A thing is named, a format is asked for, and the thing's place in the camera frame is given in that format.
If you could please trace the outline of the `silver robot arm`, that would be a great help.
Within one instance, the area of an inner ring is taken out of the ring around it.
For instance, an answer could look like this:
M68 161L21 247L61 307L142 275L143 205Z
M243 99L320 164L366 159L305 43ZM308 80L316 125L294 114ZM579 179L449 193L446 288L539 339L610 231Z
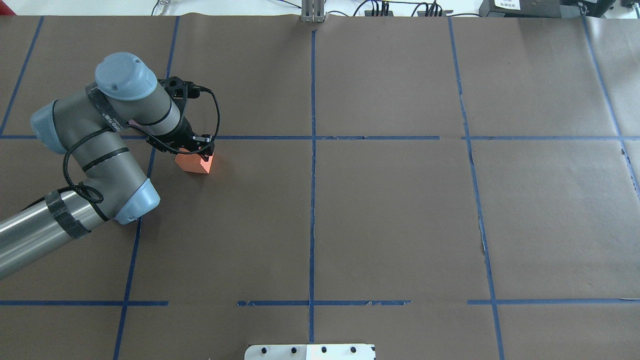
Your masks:
M34 112L30 127L60 154L66 187L1 223L0 273L7 278L108 221L129 224L158 207L160 196L121 132L134 129L160 152L208 161L217 132L198 135L185 116L189 100L211 89L180 77L159 79L137 56L110 54L94 82Z

